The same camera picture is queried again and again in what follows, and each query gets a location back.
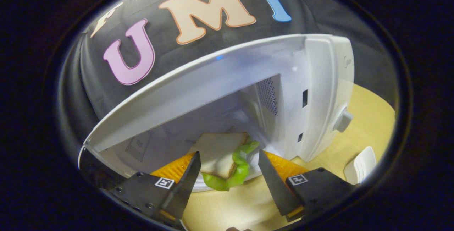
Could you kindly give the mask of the sandwich with lettuce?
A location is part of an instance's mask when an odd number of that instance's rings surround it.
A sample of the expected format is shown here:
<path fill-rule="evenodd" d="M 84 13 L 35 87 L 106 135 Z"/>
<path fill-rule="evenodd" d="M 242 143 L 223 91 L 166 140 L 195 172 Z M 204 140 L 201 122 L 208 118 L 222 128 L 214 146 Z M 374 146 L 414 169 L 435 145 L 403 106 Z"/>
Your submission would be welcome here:
<path fill-rule="evenodd" d="M 251 174 L 252 155 L 260 142 L 247 132 L 203 133 L 189 148 L 199 152 L 201 168 L 193 192 L 228 192 Z"/>

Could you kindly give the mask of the white ribbed plastic tray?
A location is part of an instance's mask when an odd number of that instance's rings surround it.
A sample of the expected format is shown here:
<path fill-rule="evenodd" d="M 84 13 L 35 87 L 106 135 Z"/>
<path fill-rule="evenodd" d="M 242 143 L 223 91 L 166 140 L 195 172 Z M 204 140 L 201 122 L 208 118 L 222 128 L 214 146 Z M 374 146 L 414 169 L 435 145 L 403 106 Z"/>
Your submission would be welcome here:
<path fill-rule="evenodd" d="M 352 185 L 363 182 L 376 166 L 376 155 L 373 148 L 365 147 L 344 168 L 346 181 Z"/>

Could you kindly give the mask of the black backdrop cloth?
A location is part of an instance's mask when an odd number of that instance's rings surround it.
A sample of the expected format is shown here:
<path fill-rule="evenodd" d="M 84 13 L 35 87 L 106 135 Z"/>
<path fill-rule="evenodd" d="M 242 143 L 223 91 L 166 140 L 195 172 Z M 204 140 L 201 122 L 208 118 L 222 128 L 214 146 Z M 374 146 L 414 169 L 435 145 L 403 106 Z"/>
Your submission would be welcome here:
<path fill-rule="evenodd" d="M 170 12 L 160 9 L 166 0 L 118 0 L 84 29 L 70 48 L 59 76 L 56 119 L 61 131 L 81 142 L 92 128 L 121 101 L 164 74 L 217 50 L 261 38 L 288 34 L 331 34 L 347 37 L 355 58 L 354 83 L 386 101 L 398 101 L 392 58 L 365 18 L 340 0 L 240 0 L 256 18 L 254 24 L 206 35 L 189 44 L 176 42 L 179 31 Z M 156 57 L 152 68 L 140 70 L 134 84 L 120 79 L 125 67 L 112 71 L 103 58 L 107 47 L 120 40 L 127 67 L 138 64 L 138 51 L 124 36 L 135 22 L 147 19 L 146 32 Z"/>

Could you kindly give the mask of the white microwave oven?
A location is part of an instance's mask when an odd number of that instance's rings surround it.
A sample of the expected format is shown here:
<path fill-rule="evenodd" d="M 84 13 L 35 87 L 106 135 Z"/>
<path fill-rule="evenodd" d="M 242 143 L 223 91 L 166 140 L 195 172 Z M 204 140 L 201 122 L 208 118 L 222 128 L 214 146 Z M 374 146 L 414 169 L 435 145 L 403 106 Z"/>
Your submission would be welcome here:
<path fill-rule="evenodd" d="M 294 34 L 198 58 L 147 84 L 90 132 L 77 166 L 115 178 L 152 173 L 203 133 L 247 132 L 263 149 L 308 162 L 349 126 L 354 56 L 348 38 Z"/>

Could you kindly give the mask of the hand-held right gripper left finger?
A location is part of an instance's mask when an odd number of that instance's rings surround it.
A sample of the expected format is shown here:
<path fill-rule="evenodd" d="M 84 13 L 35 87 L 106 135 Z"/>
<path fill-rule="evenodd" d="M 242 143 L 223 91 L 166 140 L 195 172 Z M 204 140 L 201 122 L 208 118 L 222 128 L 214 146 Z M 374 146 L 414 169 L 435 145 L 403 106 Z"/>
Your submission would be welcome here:
<path fill-rule="evenodd" d="M 127 212 L 165 230 L 181 230 L 201 160 L 199 152 L 183 157 L 186 165 L 179 180 L 137 172 L 109 189 L 108 197 Z"/>

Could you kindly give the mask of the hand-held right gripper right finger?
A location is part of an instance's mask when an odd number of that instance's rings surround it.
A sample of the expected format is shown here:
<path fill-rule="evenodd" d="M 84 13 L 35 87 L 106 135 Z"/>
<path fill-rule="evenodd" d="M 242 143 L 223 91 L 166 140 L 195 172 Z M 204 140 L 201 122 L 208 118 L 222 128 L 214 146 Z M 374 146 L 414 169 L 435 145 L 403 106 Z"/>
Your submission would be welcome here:
<path fill-rule="evenodd" d="M 259 167 L 279 213 L 288 222 L 318 220 L 356 188 L 325 168 L 310 171 L 265 150 L 259 152 Z"/>

